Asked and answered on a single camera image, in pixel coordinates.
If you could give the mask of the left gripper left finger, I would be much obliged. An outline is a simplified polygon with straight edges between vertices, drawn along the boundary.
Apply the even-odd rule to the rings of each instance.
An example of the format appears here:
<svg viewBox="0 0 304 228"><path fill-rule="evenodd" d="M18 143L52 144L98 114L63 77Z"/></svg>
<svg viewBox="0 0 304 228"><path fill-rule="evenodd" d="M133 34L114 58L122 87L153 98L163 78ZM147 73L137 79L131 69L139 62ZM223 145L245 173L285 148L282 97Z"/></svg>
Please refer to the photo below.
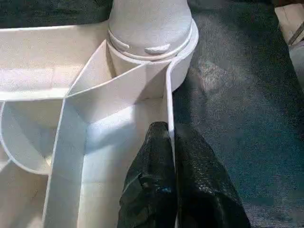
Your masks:
<svg viewBox="0 0 304 228"><path fill-rule="evenodd" d="M166 122L150 124L127 172L119 205L119 228L175 226L176 175Z"/></svg>

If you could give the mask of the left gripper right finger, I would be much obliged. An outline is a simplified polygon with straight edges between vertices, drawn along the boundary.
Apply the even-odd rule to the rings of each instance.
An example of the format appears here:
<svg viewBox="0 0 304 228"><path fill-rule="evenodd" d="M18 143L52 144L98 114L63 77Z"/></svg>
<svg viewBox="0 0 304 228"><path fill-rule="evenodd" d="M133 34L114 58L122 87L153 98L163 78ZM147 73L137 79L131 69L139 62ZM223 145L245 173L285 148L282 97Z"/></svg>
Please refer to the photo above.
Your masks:
<svg viewBox="0 0 304 228"><path fill-rule="evenodd" d="M194 128L175 126L181 228L249 228L238 192L211 146Z"/></svg>

